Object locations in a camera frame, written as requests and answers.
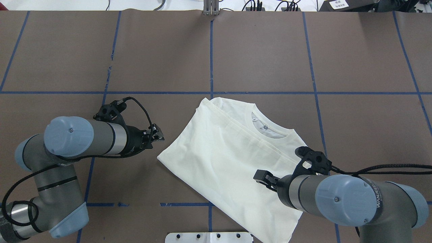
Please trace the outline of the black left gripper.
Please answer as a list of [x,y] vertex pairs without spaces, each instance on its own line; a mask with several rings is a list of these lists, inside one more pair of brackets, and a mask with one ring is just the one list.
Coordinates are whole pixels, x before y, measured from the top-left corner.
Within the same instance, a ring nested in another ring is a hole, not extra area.
[[157,124],[151,124],[148,130],[139,130],[136,135],[138,137],[137,150],[143,151],[148,149],[153,149],[153,142],[165,140],[162,135],[162,131]]

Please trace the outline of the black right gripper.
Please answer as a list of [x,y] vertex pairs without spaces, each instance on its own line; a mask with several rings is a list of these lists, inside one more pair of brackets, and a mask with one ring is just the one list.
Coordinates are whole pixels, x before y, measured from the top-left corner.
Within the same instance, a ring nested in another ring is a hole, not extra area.
[[280,178],[273,176],[273,174],[266,170],[256,170],[253,179],[257,183],[267,184],[267,189],[270,189],[273,192],[277,192],[277,183]]

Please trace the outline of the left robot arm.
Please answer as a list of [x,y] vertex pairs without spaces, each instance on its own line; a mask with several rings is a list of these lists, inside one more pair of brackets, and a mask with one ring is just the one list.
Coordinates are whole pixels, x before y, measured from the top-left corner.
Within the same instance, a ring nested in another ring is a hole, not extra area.
[[1,242],[19,243],[48,231],[69,236],[88,224],[88,209],[74,163],[91,157],[128,158],[164,140],[159,126],[140,130],[120,116],[60,116],[43,134],[17,146],[15,161],[31,172],[17,181],[1,203]]

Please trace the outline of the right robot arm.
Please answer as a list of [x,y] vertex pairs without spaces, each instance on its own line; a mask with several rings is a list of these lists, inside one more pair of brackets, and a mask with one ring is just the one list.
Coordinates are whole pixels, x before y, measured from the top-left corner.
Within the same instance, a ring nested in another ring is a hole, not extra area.
[[361,243],[412,243],[412,231],[429,216],[416,189],[349,175],[286,175],[265,170],[253,176],[277,193],[285,206],[341,225],[359,228]]

